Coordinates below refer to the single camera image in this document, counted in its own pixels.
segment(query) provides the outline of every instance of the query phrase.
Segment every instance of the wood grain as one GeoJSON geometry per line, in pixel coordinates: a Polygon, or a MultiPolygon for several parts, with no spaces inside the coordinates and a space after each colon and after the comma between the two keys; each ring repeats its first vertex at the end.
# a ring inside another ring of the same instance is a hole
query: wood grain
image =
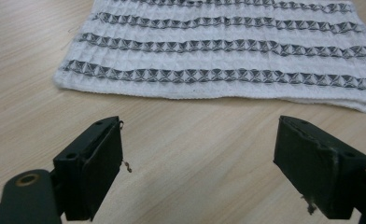
{"type": "MultiPolygon", "coordinates": [[[[366,1],[356,0],[366,23],[366,1]]],[[[366,154],[366,114],[332,105],[180,100],[58,90],[51,77],[92,1],[0,0],[0,196],[90,124],[119,115],[121,170],[94,223],[358,223],[309,216],[273,164],[280,115],[306,119],[366,154]]]]}

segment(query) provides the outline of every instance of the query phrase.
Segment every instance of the black stripe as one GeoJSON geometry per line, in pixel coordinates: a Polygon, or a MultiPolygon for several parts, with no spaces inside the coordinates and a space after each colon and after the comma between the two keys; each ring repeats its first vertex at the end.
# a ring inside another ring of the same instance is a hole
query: black stripe
{"type": "Polygon", "coordinates": [[[273,7],[282,9],[300,9],[300,10],[311,10],[321,11],[324,13],[335,13],[335,12],[352,12],[351,6],[348,4],[328,4],[322,6],[320,4],[304,4],[295,2],[276,2],[274,0],[205,0],[205,1],[191,1],[191,0],[120,0],[121,2],[139,2],[141,4],[148,4],[159,7],[201,7],[201,6],[231,6],[245,4],[248,6],[255,7],[273,7]]]}
{"type": "Polygon", "coordinates": [[[310,47],[300,45],[279,44],[275,41],[258,41],[253,39],[227,40],[191,40],[185,42],[139,42],[129,39],[111,38],[86,33],[81,35],[79,42],[88,42],[91,45],[121,50],[133,50],[155,53],[188,53],[195,51],[249,51],[268,53],[287,57],[332,57],[332,58],[366,58],[366,47],[355,46],[349,49],[336,47],[310,47]]]}
{"type": "Polygon", "coordinates": [[[136,16],[112,15],[106,12],[99,12],[93,18],[94,21],[100,20],[110,24],[140,26],[152,29],[193,29],[200,26],[245,26],[250,27],[268,27],[276,28],[277,30],[309,30],[320,32],[332,32],[334,34],[344,34],[347,32],[361,33],[358,24],[350,21],[345,21],[337,24],[330,24],[324,21],[280,21],[269,17],[201,17],[190,21],[176,20],[151,20],[148,18],[136,16]]]}
{"type": "Polygon", "coordinates": [[[95,63],[80,62],[77,60],[66,62],[62,67],[65,72],[74,72],[87,77],[107,78],[110,80],[149,82],[149,83],[173,83],[193,84],[206,82],[248,82],[260,84],[290,84],[308,85],[319,87],[336,87],[345,89],[366,90],[366,78],[357,78],[348,75],[319,75],[311,73],[284,73],[278,70],[256,69],[134,69],[120,71],[104,67],[95,63]]]}

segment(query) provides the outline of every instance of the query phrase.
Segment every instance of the towel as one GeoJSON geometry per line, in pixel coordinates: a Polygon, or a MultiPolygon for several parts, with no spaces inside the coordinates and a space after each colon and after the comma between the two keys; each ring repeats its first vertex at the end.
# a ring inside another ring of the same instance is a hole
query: towel
{"type": "Polygon", "coordinates": [[[366,112],[366,26],[350,1],[95,0],[53,79],[78,91],[366,112]]]}

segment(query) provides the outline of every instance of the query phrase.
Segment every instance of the geometric pattern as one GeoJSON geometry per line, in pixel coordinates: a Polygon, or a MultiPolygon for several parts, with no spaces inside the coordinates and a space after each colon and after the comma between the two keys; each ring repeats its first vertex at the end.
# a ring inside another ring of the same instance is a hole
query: geometric pattern
{"type": "Polygon", "coordinates": [[[322,6],[318,4],[304,4],[295,2],[276,2],[275,0],[205,0],[205,1],[190,1],[190,0],[131,0],[131,2],[146,3],[156,6],[180,6],[180,7],[200,7],[202,5],[228,6],[245,4],[255,7],[273,7],[283,9],[302,9],[312,11],[322,11],[324,13],[334,12],[352,12],[350,5],[347,4],[329,4],[322,6]]]}
{"type": "Polygon", "coordinates": [[[289,84],[289,85],[309,85],[319,87],[336,87],[366,90],[366,78],[357,78],[348,75],[321,75],[310,73],[284,73],[273,70],[256,69],[185,69],[185,70],[164,70],[164,69],[134,69],[120,71],[117,69],[104,67],[95,63],[86,63],[73,60],[67,63],[64,71],[72,71],[87,77],[107,78],[110,80],[121,80],[130,82],[148,83],[173,83],[173,84],[193,84],[205,82],[251,82],[262,84],[289,84]]]}
{"type": "Polygon", "coordinates": [[[133,50],[156,53],[187,53],[194,51],[249,51],[268,53],[287,57],[307,56],[307,57],[332,57],[332,58],[365,58],[366,47],[355,46],[349,49],[339,49],[336,47],[310,47],[300,45],[279,44],[275,41],[238,39],[228,40],[191,40],[185,42],[139,42],[121,38],[103,37],[92,33],[82,34],[79,42],[88,42],[91,45],[121,50],[133,50]]]}
{"type": "Polygon", "coordinates": [[[200,17],[189,21],[176,20],[151,20],[131,15],[112,15],[106,12],[97,13],[93,21],[100,20],[110,24],[140,26],[153,29],[192,29],[200,26],[245,26],[251,27],[267,27],[277,30],[309,30],[320,32],[332,32],[333,34],[344,34],[347,32],[361,33],[362,29],[359,25],[351,21],[345,21],[337,24],[330,24],[325,21],[281,21],[270,17],[200,17]]]}

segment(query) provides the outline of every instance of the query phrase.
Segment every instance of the black plastic part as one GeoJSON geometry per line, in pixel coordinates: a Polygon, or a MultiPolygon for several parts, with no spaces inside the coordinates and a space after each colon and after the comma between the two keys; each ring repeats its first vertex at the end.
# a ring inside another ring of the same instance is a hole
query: black plastic part
{"type": "Polygon", "coordinates": [[[327,218],[351,217],[366,155],[307,121],[282,116],[274,163],[327,218]]]}
{"type": "Polygon", "coordinates": [[[120,171],[119,117],[90,126],[54,158],[52,172],[59,213],[67,220],[93,219],[120,171]]]}
{"type": "Polygon", "coordinates": [[[11,223],[62,223],[48,171],[28,171],[6,183],[0,203],[0,224],[11,223]]]}

